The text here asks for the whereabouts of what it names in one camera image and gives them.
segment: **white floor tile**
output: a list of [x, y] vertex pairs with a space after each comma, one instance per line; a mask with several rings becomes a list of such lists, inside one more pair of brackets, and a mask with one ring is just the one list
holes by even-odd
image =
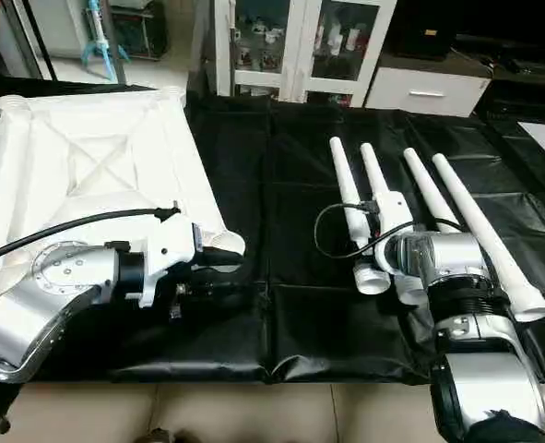
[[30, 384], [0, 443], [132, 443], [148, 431], [155, 385]]
[[[149, 88], [163, 88], [177, 86], [185, 88], [188, 79], [190, 50], [192, 46], [192, 15], [179, 14], [176, 22], [169, 27], [171, 38], [170, 49], [159, 60], [131, 59], [130, 63], [123, 61], [126, 82], [129, 85], [146, 86]], [[51, 57], [53, 69], [61, 81], [82, 83], [109, 84], [103, 60], [92, 56], [89, 65], [85, 68], [78, 58]], [[42, 75], [50, 79], [49, 70], [40, 57], [39, 67]]]
[[163, 385], [153, 426], [202, 443], [337, 443], [329, 385]]
[[333, 385], [340, 443], [441, 443], [427, 386]]

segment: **black plastic sheet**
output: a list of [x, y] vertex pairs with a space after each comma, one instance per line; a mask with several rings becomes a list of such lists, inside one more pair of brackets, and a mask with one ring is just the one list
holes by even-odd
[[[0, 80], [0, 96], [112, 90], [124, 89]], [[314, 248], [315, 216], [339, 202], [332, 136], [342, 137], [363, 198], [371, 196], [359, 153], [367, 141], [389, 186], [428, 228], [430, 214], [402, 151], [414, 147], [439, 185], [430, 158], [444, 153], [545, 295], [545, 152], [515, 122], [490, 126], [262, 98], [190, 100], [186, 111], [223, 218], [246, 240], [244, 265], [232, 274], [197, 273], [195, 292], [181, 299], [181, 318], [163, 305], [81, 313], [40, 379], [427, 381], [429, 313], [401, 305], [393, 290], [357, 293], [352, 263]], [[320, 240], [337, 251], [348, 245], [341, 212], [327, 218]], [[161, 289], [174, 291], [171, 284]], [[545, 380], [545, 319], [521, 332]]]

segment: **white drawer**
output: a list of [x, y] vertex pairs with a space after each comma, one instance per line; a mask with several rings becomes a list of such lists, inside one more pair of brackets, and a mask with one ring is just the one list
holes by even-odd
[[467, 117], [489, 82], [487, 78], [380, 67], [366, 107]]

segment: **black mat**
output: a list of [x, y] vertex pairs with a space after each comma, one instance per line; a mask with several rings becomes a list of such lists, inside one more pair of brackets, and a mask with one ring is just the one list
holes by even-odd
[[[110, 90], [121, 87], [0, 80], [0, 96]], [[427, 312], [400, 305], [393, 291], [357, 293], [351, 263], [314, 249], [317, 212], [339, 201], [332, 136], [342, 137], [363, 197], [370, 190], [358, 147], [368, 141], [390, 187], [432, 228], [402, 151], [416, 148], [428, 167], [434, 153], [445, 154], [545, 295], [545, 153], [516, 123], [267, 99], [190, 100], [187, 113], [223, 218], [246, 240], [245, 264], [231, 275], [196, 276], [200, 291], [183, 299], [181, 319], [134, 304], [83, 312], [39, 378], [425, 382]], [[343, 215], [321, 235], [326, 247], [343, 248]], [[545, 319], [523, 333], [545, 380]]]

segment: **white tube end cap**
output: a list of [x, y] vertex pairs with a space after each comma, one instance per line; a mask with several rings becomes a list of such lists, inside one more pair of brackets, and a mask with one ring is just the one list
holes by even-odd
[[354, 281], [360, 293], [378, 295], [391, 286], [391, 276], [386, 272], [373, 269], [368, 263], [354, 265]]
[[428, 294], [418, 277], [396, 275], [393, 280], [397, 288], [397, 298], [403, 305], [420, 306], [428, 303]]
[[537, 288], [529, 284], [504, 289], [516, 321], [528, 323], [545, 318], [545, 299]]

